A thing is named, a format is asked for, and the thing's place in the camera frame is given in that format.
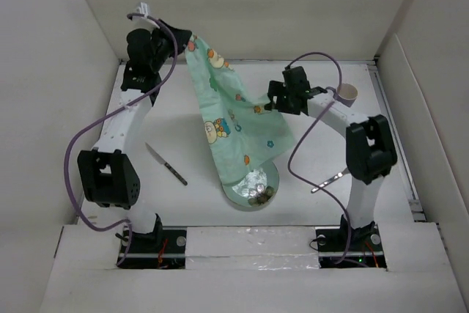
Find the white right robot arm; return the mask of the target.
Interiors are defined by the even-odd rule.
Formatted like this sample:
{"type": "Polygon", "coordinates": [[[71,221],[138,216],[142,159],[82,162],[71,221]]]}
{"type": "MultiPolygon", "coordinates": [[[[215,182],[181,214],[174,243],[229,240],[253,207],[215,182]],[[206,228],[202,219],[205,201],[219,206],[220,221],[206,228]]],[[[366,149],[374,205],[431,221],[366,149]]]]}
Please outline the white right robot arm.
{"type": "Polygon", "coordinates": [[[374,223],[374,208],[384,178],[397,162],[388,120],[382,114],[369,116],[351,108],[358,91],[339,82],[336,88],[312,87],[302,67],[286,67],[283,81],[271,81],[267,110],[304,114],[323,122],[345,140],[345,161],[352,176],[344,214],[347,227],[339,231],[340,244],[357,249],[366,239],[363,229],[374,223]]]}

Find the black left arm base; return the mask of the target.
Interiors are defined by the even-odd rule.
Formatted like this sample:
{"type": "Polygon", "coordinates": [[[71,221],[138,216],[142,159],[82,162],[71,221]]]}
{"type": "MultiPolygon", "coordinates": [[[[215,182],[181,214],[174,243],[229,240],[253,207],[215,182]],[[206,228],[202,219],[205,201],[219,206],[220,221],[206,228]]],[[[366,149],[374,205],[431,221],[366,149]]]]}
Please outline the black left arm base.
{"type": "Polygon", "coordinates": [[[115,236],[120,240],[117,267],[120,269],[185,269],[186,227],[163,227],[157,223],[153,232],[134,232],[128,243],[128,229],[115,236]]]}

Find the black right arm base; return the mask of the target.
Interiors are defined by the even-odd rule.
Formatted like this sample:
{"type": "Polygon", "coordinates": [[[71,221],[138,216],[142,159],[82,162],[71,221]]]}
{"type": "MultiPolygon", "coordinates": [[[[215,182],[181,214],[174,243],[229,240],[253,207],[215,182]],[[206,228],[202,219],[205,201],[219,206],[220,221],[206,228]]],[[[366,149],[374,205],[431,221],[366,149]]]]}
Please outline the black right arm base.
{"type": "Polygon", "coordinates": [[[320,268],[387,268],[375,222],[349,229],[342,216],[338,226],[316,227],[309,247],[318,254],[320,268]]]}

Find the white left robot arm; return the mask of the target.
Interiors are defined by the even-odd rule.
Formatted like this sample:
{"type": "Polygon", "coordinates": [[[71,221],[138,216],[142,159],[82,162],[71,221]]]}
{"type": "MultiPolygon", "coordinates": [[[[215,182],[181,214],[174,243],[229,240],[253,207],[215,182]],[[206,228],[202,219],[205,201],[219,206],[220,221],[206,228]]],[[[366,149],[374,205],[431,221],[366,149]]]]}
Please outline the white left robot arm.
{"type": "Polygon", "coordinates": [[[156,212],[148,210],[140,196],[140,179],[128,157],[133,139],[154,106],[161,83],[160,69],[186,48],[192,32],[168,24],[163,28],[134,29],[127,37],[129,60],[120,87],[119,108],[92,149],[78,154],[78,169],[88,202],[123,213],[139,233],[146,251],[163,245],[156,229],[156,212]]]}

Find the pale green floral plate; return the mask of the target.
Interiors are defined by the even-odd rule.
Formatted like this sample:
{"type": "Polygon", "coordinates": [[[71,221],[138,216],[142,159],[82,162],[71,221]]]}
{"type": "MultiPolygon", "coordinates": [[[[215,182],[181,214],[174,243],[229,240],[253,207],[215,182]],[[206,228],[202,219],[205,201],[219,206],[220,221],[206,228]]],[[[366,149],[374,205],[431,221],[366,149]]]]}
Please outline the pale green floral plate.
{"type": "Polygon", "coordinates": [[[242,211],[257,211],[267,207],[279,188],[279,172],[272,161],[252,167],[249,163],[235,169],[221,187],[230,205],[242,211]]]}

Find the green cartoon print cloth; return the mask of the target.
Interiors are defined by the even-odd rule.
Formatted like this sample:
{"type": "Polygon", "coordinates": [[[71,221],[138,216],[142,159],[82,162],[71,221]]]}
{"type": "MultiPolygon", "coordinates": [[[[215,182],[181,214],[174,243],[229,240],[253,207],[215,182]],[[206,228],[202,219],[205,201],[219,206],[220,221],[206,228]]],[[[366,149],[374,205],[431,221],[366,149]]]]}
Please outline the green cartoon print cloth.
{"type": "Polygon", "coordinates": [[[223,184],[244,178],[283,154],[295,137],[281,113],[268,111],[268,97],[251,99],[233,66],[202,38],[185,49],[204,130],[223,184]]]}

